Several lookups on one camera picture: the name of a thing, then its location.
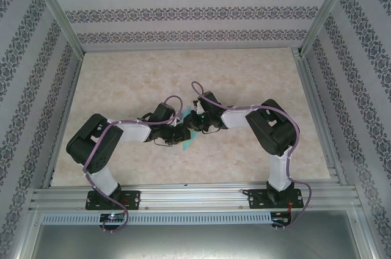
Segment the aluminium mounting rail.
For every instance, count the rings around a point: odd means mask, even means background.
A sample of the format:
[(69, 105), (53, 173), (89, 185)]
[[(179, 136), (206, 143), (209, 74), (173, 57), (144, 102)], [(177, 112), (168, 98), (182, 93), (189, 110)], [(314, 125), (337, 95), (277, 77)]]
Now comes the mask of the aluminium mounting rail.
[[(247, 189), (265, 189), (264, 183), (162, 184), (124, 186), (124, 190), (140, 191), (140, 212), (223, 212), (248, 211), (249, 202), (243, 194)], [(298, 185), (304, 200), (310, 199), (309, 211), (351, 210), (362, 207), (355, 186), (343, 186), (336, 181), (311, 183), (309, 188)], [(89, 187), (54, 186), (36, 189), (28, 206), (30, 212), (81, 213)]]

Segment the aluminium frame post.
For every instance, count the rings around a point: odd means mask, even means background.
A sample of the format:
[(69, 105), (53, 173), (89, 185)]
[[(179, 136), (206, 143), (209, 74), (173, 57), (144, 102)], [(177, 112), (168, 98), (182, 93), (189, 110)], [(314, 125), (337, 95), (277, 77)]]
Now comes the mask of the aluminium frame post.
[(326, 21), (327, 17), (331, 13), (336, 2), (337, 0), (323, 1), (299, 49), (299, 53), (301, 57), (304, 57), (309, 52), (309, 49), (311, 48), (313, 42), (315, 41), (316, 36), (320, 32), (320, 29), (322, 28), (324, 22)]
[(51, 14), (56, 19), (58, 25), (60, 26), (62, 32), (64, 33), (67, 41), (71, 45), (73, 51), (77, 55), (78, 59), (82, 59), (85, 55), (85, 51), (82, 47), (82, 44), (76, 35), (76, 32), (71, 26), (68, 17), (65, 14), (62, 6), (60, 5), (58, 0), (44, 0), (46, 5), (48, 6)]

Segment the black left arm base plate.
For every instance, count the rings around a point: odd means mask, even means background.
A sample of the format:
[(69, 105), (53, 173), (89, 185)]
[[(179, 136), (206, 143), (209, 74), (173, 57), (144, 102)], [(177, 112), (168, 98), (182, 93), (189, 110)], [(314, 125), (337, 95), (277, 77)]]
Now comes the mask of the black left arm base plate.
[[(118, 201), (127, 210), (138, 210), (141, 199), (140, 191), (117, 191), (110, 195), (110, 198)], [(122, 207), (104, 198), (96, 191), (89, 191), (86, 199), (86, 210), (122, 210)]]

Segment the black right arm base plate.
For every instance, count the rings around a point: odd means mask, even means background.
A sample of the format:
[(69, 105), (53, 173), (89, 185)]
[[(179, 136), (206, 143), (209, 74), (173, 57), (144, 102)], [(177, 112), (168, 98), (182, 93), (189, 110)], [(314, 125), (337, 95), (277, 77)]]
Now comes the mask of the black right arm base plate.
[(250, 209), (283, 209), (289, 206), (293, 209), (302, 209), (304, 207), (299, 189), (293, 189), (279, 198), (272, 196), (267, 189), (250, 189), (247, 196)]

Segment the aluminium side rail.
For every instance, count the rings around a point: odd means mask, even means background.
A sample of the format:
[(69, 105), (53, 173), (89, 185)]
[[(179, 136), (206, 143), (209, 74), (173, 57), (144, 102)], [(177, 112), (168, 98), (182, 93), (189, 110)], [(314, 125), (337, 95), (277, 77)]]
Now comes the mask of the aluminium side rail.
[(307, 61), (301, 56), (298, 48), (291, 48), (292, 56), (298, 69), (298, 74), (302, 82), (304, 93), (309, 104), (309, 109), (318, 134), (321, 148), (326, 158), (326, 163), (335, 169), (340, 185), (346, 186), (345, 176), (338, 158), (337, 151), (332, 140), (332, 136), (326, 121), (321, 101), (318, 96), (315, 83), (312, 78)]
[(36, 188), (48, 188), (51, 183), (83, 60), (84, 56), (70, 65), (63, 81), (56, 110), (51, 118), (51, 127), (46, 135), (45, 149), (40, 155), (44, 158), (43, 172), (38, 176)]

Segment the grey metal panel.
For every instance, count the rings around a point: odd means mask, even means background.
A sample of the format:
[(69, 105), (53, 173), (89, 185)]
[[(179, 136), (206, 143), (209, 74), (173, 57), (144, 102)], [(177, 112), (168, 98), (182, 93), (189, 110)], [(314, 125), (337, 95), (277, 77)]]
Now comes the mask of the grey metal panel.
[(361, 259), (344, 222), (297, 225), (133, 226), (112, 235), (96, 226), (44, 225), (32, 259)]

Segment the teal cloth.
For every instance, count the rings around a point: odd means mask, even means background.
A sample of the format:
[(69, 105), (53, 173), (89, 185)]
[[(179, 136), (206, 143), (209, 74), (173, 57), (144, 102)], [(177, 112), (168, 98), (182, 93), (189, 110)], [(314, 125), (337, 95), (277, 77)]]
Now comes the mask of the teal cloth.
[[(185, 124), (185, 117), (187, 117), (191, 113), (191, 111), (192, 111), (192, 108), (190, 106), (188, 106), (185, 109), (185, 111), (183, 112), (183, 115), (182, 115), (182, 119), (181, 119), (182, 124)], [(193, 141), (197, 137), (197, 135), (198, 135), (197, 131), (191, 130), (190, 139), (182, 142), (182, 146), (183, 146), (184, 151), (186, 151), (190, 147), (190, 145), (193, 143)]]

